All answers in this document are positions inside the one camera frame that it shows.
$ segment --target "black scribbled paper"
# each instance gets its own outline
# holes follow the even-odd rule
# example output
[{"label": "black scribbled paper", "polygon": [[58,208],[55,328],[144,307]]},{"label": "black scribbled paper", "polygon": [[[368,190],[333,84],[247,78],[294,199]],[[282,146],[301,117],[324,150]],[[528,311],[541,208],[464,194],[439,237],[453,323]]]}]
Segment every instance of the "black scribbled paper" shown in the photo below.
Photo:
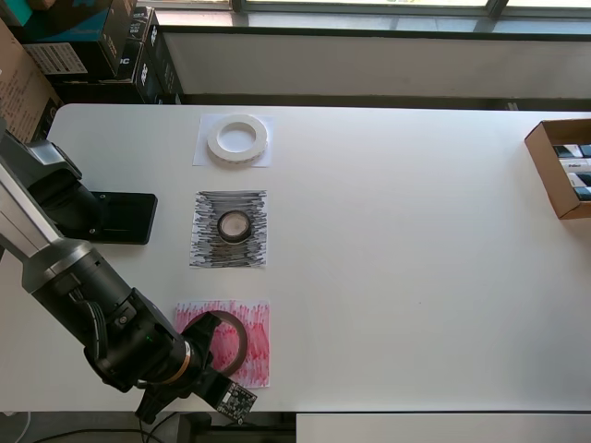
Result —
[{"label": "black scribbled paper", "polygon": [[[229,210],[250,218],[252,235],[239,245],[227,244],[217,223]],[[267,263],[267,191],[201,191],[195,198],[190,266],[237,268]]]}]

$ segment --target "black tape roll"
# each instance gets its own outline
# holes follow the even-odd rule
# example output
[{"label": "black tape roll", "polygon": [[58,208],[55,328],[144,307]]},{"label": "black tape roll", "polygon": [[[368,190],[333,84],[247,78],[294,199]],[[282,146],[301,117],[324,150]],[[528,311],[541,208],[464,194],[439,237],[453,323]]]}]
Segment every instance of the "black tape roll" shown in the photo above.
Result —
[{"label": "black tape roll", "polygon": [[251,226],[252,222],[245,212],[229,210],[218,220],[218,233],[226,243],[237,245],[252,235]]},{"label": "black tape roll", "polygon": [[[238,333],[238,352],[236,353],[236,357],[233,362],[225,367],[220,372],[226,376],[230,377],[231,375],[235,374],[235,372],[240,369],[240,366],[245,362],[247,359],[247,350],[248,350],[248,335],[247,330],[242,324],[242,322],[238,319],[238,317],[230,314],[229,312],[225,311],[208,311],[210,314],[214,314],[217,318],[219,318],[224,323],[233,326]],[[197,320],[203,317],[206,313],[199,314],[193,320],[185,326],[185,329],[188,329],[190,326],[193,325]]]}]

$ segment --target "white tape roll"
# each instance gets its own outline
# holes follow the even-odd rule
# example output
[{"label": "white tape roll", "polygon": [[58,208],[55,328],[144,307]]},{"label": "white tape roll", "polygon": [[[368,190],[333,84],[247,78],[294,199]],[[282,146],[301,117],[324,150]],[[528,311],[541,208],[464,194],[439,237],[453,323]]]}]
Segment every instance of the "white tape roll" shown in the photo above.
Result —
[{"label": "white tape roll", "polygon": [[[220,135],[224,131],[233,129],[254,131],[255,141],[249,149],[241,152],[232,152],[222,146]],[[225,162],[252,162],[260,157],[265,149],[267,149],[267,128],[265,128],[265,125],[260,120],[251,115],[229,115],[213,125],[207,137],[207,144],[210,147],[211,153]]]}]

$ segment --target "paper sheet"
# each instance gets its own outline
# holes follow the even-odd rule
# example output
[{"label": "paper sheet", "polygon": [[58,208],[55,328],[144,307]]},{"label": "paper sheet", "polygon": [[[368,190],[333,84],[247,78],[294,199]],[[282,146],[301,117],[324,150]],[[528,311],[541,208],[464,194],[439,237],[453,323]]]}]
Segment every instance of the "paper sheet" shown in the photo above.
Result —
[{"label": "paper sheet", "polygon": [[[250,218],[252,235],[238,245],[227,244],[217,223],[229,210]],[[201,191],[195,198],[189,264],[196,268],[239,268],[267,263],[267,191]]]},{"label": "paper sheet", "polygon": [[[247,359],[240,369],[231,376],[245,388],[269,386],[269,302],[267,301],[209,301],[179,303],[176,306],[176,330],[182,332],[196,316],[208,311],[225,311],[238,317],[247,330]],[[236,330],[222,323],[213,334],[211,353],[213,368],[224,369],[234,360],[238,351]]]}]

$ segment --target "circuit board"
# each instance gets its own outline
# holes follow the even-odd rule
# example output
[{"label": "circuit board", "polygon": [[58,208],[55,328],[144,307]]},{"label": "circuit board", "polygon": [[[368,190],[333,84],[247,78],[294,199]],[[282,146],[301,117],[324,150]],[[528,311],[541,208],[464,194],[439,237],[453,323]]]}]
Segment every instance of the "circuit board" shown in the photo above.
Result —
[{"label": "circuit board", "polygon": [[255,394],[233,382],[216,410],[242,425],[244,417],[250,412],[256,399]]}]

